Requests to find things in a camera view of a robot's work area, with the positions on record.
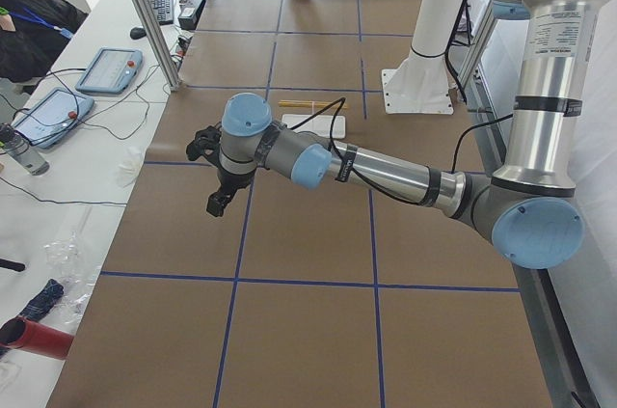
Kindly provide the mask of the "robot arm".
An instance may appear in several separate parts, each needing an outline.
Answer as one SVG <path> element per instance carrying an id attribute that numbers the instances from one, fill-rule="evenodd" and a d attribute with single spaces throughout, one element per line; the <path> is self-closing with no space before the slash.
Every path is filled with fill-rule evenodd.
<path id="1" fill-rule="evenodd" d="M 222 216 L 259 168 L 308 189 L 324 177 L 373 188 L 402 203 L 434 207 L 474 228 L 511 262 L 545 269 L 581 246 L 584 224 L 567 167 L 594 32 L 610 0 L 493 0 L 498 18 L 529 22 L 504 163 L 489 177 L 442 171 L 297 132 L 259 95 L 234 95 L 219 124 L 187 146 L 217 170 L 207 211 Z"/>

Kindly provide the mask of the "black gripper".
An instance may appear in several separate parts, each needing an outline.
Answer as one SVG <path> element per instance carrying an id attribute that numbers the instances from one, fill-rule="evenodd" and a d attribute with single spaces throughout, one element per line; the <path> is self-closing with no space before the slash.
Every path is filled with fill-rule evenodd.
<path id="1" fill-rule="evenodd" d="M 206 212 L 212 216 L 223 216 L 235 192 L 246 188 L 254 180 L 254 164 L 238 163 L 226 157 L 221 139 L 221 127 L 210 125 L 206 129 L 198 130 L 186 147 L 189 161 L 203 157 L 217 169 L 220 188 L 208 196 L 206 203 Z"/>

